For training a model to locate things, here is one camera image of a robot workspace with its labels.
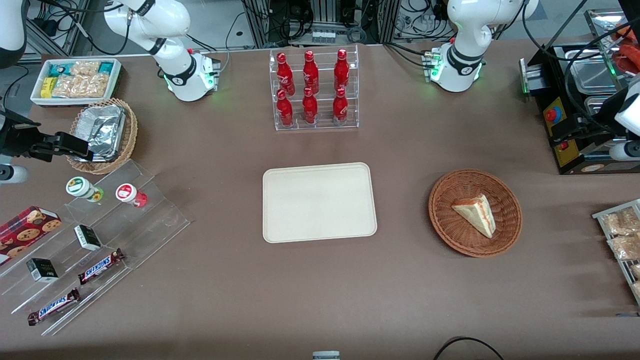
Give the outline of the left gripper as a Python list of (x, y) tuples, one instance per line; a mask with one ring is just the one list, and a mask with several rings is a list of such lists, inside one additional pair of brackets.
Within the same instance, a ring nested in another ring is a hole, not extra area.
[[(598, 112), (598, 123), (615, 136), (639, 141), (640, 76), (631, 78), (626, 87), (609, 96)], [(582, 141), (601, 136), (602, 127), (583, 116), (566, 117), (549, 128), (549, 145), (557, 146), (573, 138)]]

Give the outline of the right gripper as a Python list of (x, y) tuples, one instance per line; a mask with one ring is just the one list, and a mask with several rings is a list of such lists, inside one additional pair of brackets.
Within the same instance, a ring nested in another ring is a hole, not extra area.
[(44, 162), (52, 162), (53, 157), (80, 158), (83, 161), (94, 160), (89, 143), (66, 132), (54, 135), (41, 134), (41, 123), (32, 121), (17, 112), (5, 109), (0, 111), (4, 123), (0, 130), (0, 152), (7, 157), (30, 157)]

